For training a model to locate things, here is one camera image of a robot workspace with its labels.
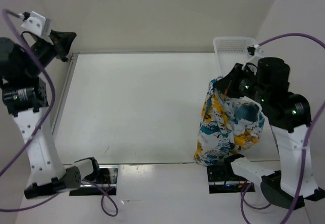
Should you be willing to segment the patterned white teal yellow shorts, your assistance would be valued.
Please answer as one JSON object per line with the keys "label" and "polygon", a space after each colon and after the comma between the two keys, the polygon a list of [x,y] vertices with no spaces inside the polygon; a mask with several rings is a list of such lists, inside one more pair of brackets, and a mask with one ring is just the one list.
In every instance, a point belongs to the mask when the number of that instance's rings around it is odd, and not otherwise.
{"label": "patterned white teal yellow shorts", "polygon": [[247,150],[258,143],[265,118],[255,102],[230,98],[214,88],[219,76],[209,82],[201,112],[196,164],[213,166],[225,157]]}

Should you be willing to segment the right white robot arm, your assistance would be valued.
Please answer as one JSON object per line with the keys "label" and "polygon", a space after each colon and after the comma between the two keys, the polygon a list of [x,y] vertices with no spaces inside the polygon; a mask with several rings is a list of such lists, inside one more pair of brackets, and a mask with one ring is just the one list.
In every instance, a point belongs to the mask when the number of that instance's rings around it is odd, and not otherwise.
{"label": "right white robot arm", "polygon": [[310,106],[305,97],[288,90],[290,68],[282,59],[261,58],[256,72],[240,63],[213,87],[230,98],[248,97],[262,107],[277,139],[281,169],[263,168],[241,154],[225,159],[224,177],[247,179],[261,188],[265,199],[285,209],[304,207],[305,200],[324,198],[324,189],[313,177],[308,137],[312,128]]}

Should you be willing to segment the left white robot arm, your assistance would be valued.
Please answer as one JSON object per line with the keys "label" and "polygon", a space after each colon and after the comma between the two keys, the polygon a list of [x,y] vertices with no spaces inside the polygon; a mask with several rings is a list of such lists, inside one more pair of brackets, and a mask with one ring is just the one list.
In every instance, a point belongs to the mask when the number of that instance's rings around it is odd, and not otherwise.
{"label": "left white robot arm", "polygon": [[46,83],[39,77],[54,59],[67,61],[74,32],[51,31],[49,43],[33,35],[35,43],[26,48],[1,38],[2,101],[12,115],[24,140],[30,162],[31,184],[24,190],[27,199],[51,196],[79,189],[82,182],[96,183],[101,170],[94,157],[76,161],[65,168],[59,159],[48,115]]}

